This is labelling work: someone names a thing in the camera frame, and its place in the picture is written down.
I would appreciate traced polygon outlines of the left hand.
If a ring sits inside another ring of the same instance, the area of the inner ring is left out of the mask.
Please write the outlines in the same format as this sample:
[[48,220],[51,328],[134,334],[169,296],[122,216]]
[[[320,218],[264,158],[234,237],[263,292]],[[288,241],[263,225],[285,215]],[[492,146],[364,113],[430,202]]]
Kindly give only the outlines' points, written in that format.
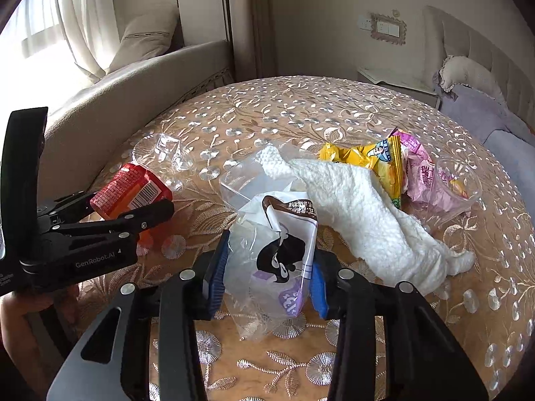
[[13,291],[1,297],[1,339],[5,351],[28,386],[42,398],[50,379],[26,315],[48,309],[54,303],[50,293]]

